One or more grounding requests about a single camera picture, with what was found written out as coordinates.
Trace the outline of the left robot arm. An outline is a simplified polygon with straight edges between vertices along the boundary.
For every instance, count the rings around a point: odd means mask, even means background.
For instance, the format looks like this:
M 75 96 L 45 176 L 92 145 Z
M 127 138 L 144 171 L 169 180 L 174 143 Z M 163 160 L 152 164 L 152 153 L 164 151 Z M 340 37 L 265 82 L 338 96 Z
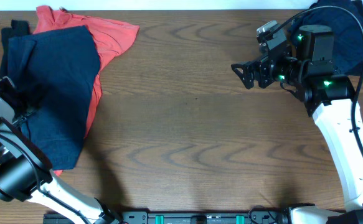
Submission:
M 0 200 L 32 202 L 66 217 L 70 223 L 122 223 L 94 197 L 66 184 L 48 157 L 20 131 L 29 114 L 11 79 L 0 79 Z

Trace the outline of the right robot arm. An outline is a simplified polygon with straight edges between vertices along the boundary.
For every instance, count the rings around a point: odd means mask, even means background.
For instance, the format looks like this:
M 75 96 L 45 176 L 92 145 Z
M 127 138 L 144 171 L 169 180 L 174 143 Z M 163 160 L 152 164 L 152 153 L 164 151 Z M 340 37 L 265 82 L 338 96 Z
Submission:
M 334 34 L 327 26 L 300 27 L 296 47 L 276 21 L 257 29 L 262 55 L 235 63 L 246 88 L 278 82 L 305 106 L 326 140 L 342 185 L 344 212 L 311 204 L 290 206 L 273 223 L 363 223 L 363 122 L 350 79 L 334 70 Z

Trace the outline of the navy blue denim shorts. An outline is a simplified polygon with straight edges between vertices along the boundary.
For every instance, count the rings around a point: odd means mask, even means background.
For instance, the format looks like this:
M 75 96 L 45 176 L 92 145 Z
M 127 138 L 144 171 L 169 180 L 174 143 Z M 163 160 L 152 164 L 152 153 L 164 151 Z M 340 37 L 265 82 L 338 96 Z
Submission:
M 35 111 L 22 133 L 55 170 L 76 166 L 100 59 L 84 26 L 12 37 L 8 76 Z

